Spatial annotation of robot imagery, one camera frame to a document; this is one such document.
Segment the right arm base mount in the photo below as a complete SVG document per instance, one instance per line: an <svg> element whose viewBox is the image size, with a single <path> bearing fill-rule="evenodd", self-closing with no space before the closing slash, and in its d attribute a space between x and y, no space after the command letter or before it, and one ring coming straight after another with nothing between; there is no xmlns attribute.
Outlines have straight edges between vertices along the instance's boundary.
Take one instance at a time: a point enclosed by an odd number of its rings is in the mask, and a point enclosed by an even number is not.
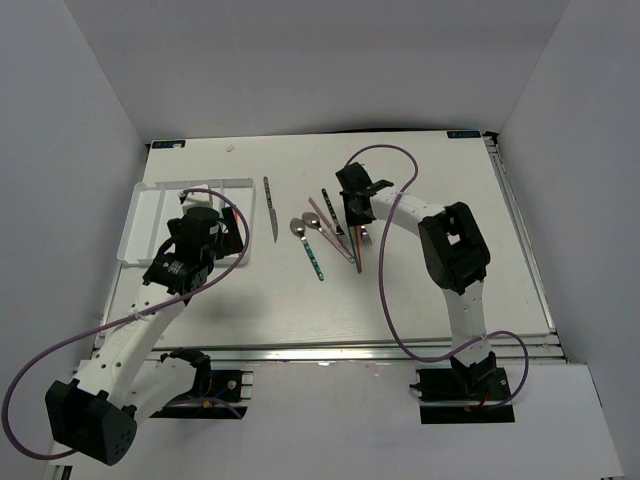
<svg viewBox="0 0 640 480"><path fill-rule="evenodd" d="M513 406L502 402L511 395L503 368L473 393L452 369L436 368L416 371L417 381L409 385L419 403L423 425L506 424L515 422Z"/></svg>

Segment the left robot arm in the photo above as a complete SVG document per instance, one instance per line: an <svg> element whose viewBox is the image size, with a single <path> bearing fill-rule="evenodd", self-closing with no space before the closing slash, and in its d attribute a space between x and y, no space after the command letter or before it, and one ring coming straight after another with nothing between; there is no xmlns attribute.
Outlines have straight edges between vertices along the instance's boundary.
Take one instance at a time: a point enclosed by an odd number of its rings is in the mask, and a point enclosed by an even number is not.
<svg viewBox="0 0 640 480"><path fill-rule="evenodd" d="M208 283L215 261L243 256L249 227L231 206L190 207L168 227L170 237L143 275L130 321L115 326L69 382L54 382L45 395L54 440L105 465L125 456L150 416L179 396L202 398L211 387L211 360L194 349L164 354L151 373L138 373L170 323Z"/></svg>

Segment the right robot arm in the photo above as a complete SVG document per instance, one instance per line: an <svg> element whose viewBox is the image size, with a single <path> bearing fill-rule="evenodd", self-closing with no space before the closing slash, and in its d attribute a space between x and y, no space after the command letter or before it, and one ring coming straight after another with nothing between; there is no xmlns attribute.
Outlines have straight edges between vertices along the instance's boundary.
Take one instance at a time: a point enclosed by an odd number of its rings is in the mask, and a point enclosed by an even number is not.
<svg viewBox="0 0 640 480"><path fill-rule="evenodd" d="M442 290L451 329L451 384L461 397L484 391L496 370L487 338L482 293L490 253L476 220L463 202L443 206L374 182L355 162L336 173L350 227L384 220L420 239L427 272Z"/></svg>

